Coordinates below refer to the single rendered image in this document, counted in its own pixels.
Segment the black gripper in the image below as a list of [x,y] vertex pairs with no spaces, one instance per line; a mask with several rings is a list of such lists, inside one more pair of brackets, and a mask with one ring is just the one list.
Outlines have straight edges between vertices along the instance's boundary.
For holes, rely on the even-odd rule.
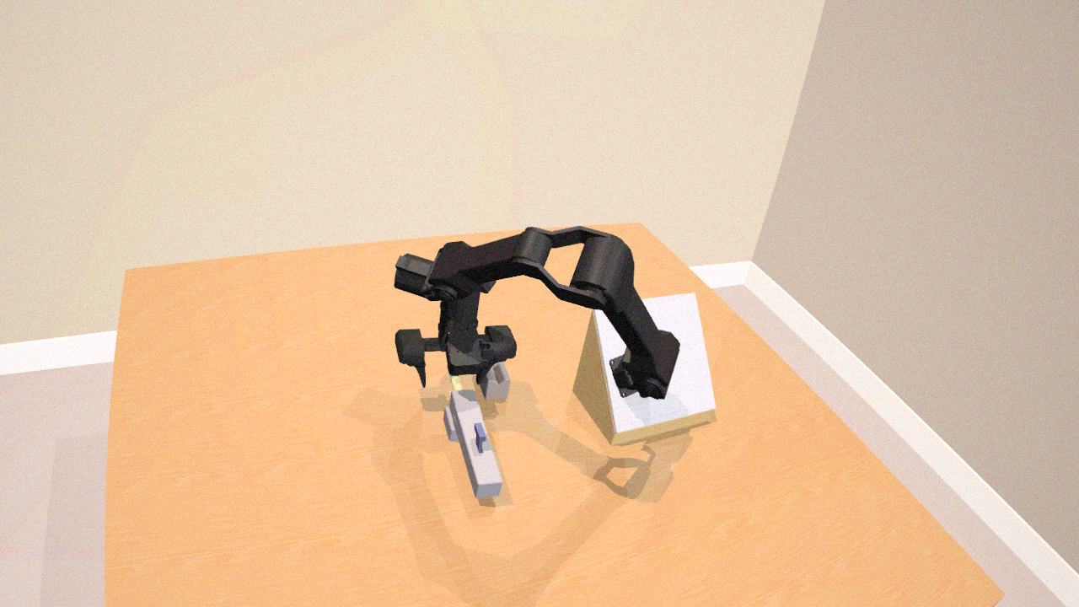
[[[400,357],[400,363],[416,369],[422,388],[427,387],[427,362],[425,362],[425,355],[427,355],[427,351],[442,351],[443,328],[447,325],[454,325],[455,330],[467,330],[469,325],[478,327],[478,311],[475,311],[475,314],[470,316],[447,314],[442,309],[442,301],[440,301],[439,308],[438,337],[421,337],[421,328],[400,328],[395,333],[395,346],[398,357]],[[493,364],[513,360],[517,351],[517,343],[507,325],[488,325],[484,327],[483,334],[479,335],[480,337],[482,337],[483,342],[493,342],[494,360],[493,363],[488,363],[488,368],[480,368],[480,372],[475,376],[475,382],[478,385],[482,383]]]

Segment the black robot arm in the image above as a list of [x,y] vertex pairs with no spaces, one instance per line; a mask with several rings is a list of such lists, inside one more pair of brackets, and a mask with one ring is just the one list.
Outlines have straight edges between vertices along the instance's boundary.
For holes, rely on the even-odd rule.
[[[569,287],[557,282],[544,266],[551,247],[583,244]],[[548,231],[527,227],[515,237],[472,247],[448,242],[434,261],[405,253],[395,265],[394,288],[429,301],[442,301],[442,309],[455,316],[478,311],[480,293],[489,293],[497,280],[522,276],[540,279],[556,298],[584,308],[604,311],[610,325],[625,343],[625,353],[609,360],[618,392],[627,397],[664,400],[679,356],[679,341],[671,331],[659,330],[636,290],[636,257],[622,238],[583,226]],[[493,363],[493,342],[483,342],[477,326],[442,333],[448,373],[477,375]],[[613,362],[612,362],[613,361]],[[624,395],[623,395],[624,394]]]

